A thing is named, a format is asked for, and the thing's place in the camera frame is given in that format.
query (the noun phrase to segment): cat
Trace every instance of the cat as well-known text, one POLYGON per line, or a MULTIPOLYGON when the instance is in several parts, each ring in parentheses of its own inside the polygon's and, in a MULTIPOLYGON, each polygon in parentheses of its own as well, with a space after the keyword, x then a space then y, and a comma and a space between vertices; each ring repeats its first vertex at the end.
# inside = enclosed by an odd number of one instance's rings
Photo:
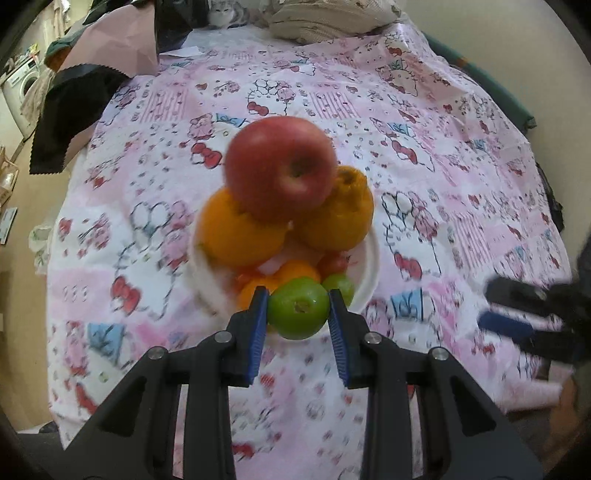
POLYGON ((216 28, 242 27, 248 23, 249 12, 236 0, 212 0, 207 20, 216 28))

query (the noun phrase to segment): green fruit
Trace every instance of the green fruit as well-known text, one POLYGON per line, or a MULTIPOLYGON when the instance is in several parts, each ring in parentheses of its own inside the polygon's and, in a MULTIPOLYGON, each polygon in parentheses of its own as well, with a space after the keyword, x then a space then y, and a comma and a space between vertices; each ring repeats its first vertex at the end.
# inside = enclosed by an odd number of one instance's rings
POLYGON ((303 340, 322 328, 329 315, 328 293, 310 277, 290 280, 273 292, 267 322, 288 340, 303 340))
POLYGON ((322 282, 322 286, 326 291, 331 291, 334 288, 340 290, 340 294, 343 296, 345 305, 351 305, 353 301, 353 295, 355 295, 355 285, 353 281, 344 273, 336 273, 330 277, 326 277, 322 282))

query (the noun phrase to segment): wall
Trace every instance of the wall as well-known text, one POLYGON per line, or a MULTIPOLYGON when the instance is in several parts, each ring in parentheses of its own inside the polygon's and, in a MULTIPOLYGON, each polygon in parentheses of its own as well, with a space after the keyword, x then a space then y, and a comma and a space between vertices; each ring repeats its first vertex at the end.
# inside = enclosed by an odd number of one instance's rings
POLYGON ((591 225, 591 65, 568 29, 544 0, 408 0, 405 10, 535 115, 528 137, 564 205, 574 261, 591 225))

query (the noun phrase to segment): blanket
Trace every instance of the blanket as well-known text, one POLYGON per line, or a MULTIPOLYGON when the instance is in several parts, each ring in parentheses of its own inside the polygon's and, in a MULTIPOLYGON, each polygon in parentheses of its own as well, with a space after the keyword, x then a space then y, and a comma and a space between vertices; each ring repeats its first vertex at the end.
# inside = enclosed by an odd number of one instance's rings
MULTIPOLYGON (((219 328, 187 278, 190 232, 223 183, 229 141, 272 115, 314 122, 368 177, 380 241, 370 328, 404 348, 446 347, 506 410, 555 403, 540 360, 476 323, 494 275, 570 278, 530 145, 489 95, 410 21, 305 47, 232 30, 200 33, 190 56, 124 84, 75 165, 48 268, 50 408, 64 444, 149 347, 187 348, 219 328)), ((239 479, 358 475, 367 393, 343 388, 328 335, 268 339, 255 384, 229 398, 239 479)))

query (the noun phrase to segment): white bowl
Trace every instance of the white bowl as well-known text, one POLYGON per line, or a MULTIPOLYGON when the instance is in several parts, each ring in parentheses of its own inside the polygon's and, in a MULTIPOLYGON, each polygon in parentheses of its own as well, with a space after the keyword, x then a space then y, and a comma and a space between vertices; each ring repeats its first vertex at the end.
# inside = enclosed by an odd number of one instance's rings
MULTIPOLYGON (((236 312, 236 294, 231 290, 234 271, 225 267, 213 267, 203 250, 195 246, 196 223, 192 227, 189 245, 189 281, 201 301, 219 318, 219 327, 225 328, 230 317, 236 312)), ((323 254, 312 251, 295 241, 288 240, 280 254, 260 266, 264 274, 274 273, 286 260, 296 258, 315 265, 323 254)), ((365 239, 350 250, 347 276, 355 284, 355 295, 349 311, 362 313, 378 286, 379 245, 378 237, 371 228, 365 239)), ((328 331, 324 324, 320 332, 328 331)))

